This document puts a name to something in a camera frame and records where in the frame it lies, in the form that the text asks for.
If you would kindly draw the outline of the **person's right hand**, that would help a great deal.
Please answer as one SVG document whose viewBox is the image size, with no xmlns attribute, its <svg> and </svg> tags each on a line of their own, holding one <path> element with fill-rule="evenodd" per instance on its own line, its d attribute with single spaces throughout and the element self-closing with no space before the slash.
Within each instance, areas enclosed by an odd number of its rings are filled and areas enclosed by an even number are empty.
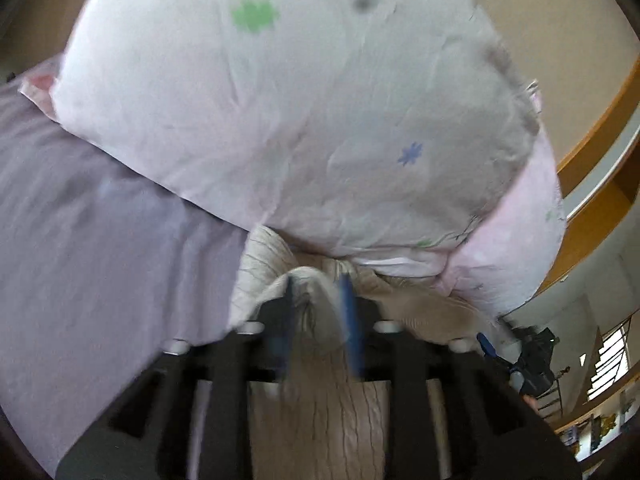
<svg viewBox="0 0 640 480">
<path fill-rule="evenodd" d="M 529 396 L 528 394 L 522 394 L 522 399 L 532 410 L 534 410 L 535 412 L 538 412 L 538 403 L 533 396 Z"/>
</svg>

